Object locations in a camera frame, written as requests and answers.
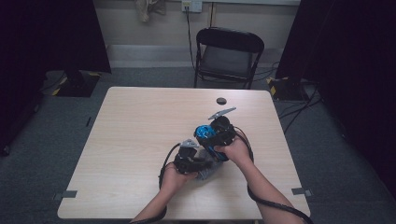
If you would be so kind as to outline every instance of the electronic device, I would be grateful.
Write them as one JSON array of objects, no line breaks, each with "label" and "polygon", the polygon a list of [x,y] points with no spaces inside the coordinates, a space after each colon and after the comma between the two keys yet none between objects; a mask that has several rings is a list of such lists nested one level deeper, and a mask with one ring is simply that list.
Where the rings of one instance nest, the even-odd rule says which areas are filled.
[{"label": "electronic device", "polygon": [[204,158],[195,158],[198,147],[195,142],[188,139],[180,144],[177,155],[175,156],[174,165],[179,173],[185,175],[194,172],[200,172],[204,169],[210,169],[211,161],[206,161]]},{"label": "electronic device", "polygon": [[236,107],[225,109],[212,115],[209,119],[213,121],[209,125],[201,125],[195,129],[194,137],[210,155],[217,161],[227,161],[227,156],[222,152],[217,152],[215,146],[228,146],[235,138],[235,129],[230,121],[224,117]]}]

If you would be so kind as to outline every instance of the skin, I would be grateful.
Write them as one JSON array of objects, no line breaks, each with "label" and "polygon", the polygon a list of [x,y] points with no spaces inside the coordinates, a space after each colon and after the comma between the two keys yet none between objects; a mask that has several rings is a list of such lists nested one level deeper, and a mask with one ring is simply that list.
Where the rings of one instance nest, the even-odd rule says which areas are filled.
[{"label": "skin", "polygon": [[175,165],[170,162],[165,167],[163,174],[163,184],[160,191],[148,203],[148,205],[131,221],[147,219],[158,216],[165,206],[171,201],[173,196],[189,181],[194,179],[198,174],[192,173],[188,175],[181,175]]},{"label": "skin", "polygon": [[[292,207],[290,201],[274,186],[262,172],[254,165],[248,154],[248,148],[241,138],[235,137],[233,142],[227,147],[215,147],[216,151],[223,152],[230,161],[233,161],[245,176],[251,191],[261,199],[266,201],[281,203]],[[268,207],[257,203],[262,220],[265,224],[302,224],[303,221],[291,214],[276,208]]]},{"label": "skin", "polygon": [[[229,146],[215,147],[215,150],[225,153],[230,161],[233,161],[239,167],[247,184],[256,196],[292,207],[290,201],[254,165],[249,157],[248,148],[241,138],[236,136]],[[160,191],[131,222],[158,216],[172,197],[196,176],[197,174],[181,175],[176,170],[175,165],[172,162],[169,163],[165,168],[163,185]],[[259,203],[257,205],[265,224],[303,224],[303,221],[294,214]]]}]

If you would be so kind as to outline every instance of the wooden tabletop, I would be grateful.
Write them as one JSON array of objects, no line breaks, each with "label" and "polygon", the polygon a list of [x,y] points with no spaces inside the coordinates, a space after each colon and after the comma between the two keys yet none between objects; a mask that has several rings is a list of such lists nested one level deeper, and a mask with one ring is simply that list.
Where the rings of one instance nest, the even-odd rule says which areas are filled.
[{"label": "wooden tabletop", "polygon": [[[226,105],[216,100],[223,97]],[[214,113],[247,135],[255,164],[299,210],[310,215],[272,98],[267,91],[113,87],[93,124],[63,198],[60,218],[132,219],[158,192],[169,150],[193,138]],[[169,161],[177,154],[174,151]],[[168,204],[164,219],[261,219],[247,182],[232,161],[207,180],[190,181]]]}]

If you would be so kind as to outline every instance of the forearm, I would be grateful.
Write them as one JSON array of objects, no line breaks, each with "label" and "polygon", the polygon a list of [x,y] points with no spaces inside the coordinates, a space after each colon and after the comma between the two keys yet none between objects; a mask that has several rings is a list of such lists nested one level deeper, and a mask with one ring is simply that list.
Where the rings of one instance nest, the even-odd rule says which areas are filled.
[{"label": "forearm", "polygon": [[[274,187],[262,174],[262,172],[253,164],[252,161],[244,161],[237,164],[247,180],[251,191],[259,198],[266,201],[281,203],[291,206],[290,201]],[[291,214],[279,210],[277,208],[269,207],[257,203],[264,223],[303,223],[302,220]]]},{"label": "forearm", "polygon": [[171,201],[174,193],[160,190],[157,195],[146,205],[146,207],[131,221],[139,221],[158,216],[165,206]]}]

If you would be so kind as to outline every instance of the white wall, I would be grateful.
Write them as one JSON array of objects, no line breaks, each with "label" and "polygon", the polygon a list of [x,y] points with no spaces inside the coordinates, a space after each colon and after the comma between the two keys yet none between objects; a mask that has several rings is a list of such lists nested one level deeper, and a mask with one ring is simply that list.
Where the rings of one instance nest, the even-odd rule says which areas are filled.
[{"label": "white wall", "polygon": [[[98,20],[107,45],[166,46],[188,49],[188,24],[181,12],[180,1],[166,1],[166,15],[150,13],[149,22],[138,19],[134,0],[94,0]],[[191,40],[209,26],[212,4],[203,2],[202,13],[190,14]],[[213,26],[245,30],[260,36],[265,43],[268,63],[276,61],[284,48],[290,27],[297,12],[297,4],[214,4]]]}]

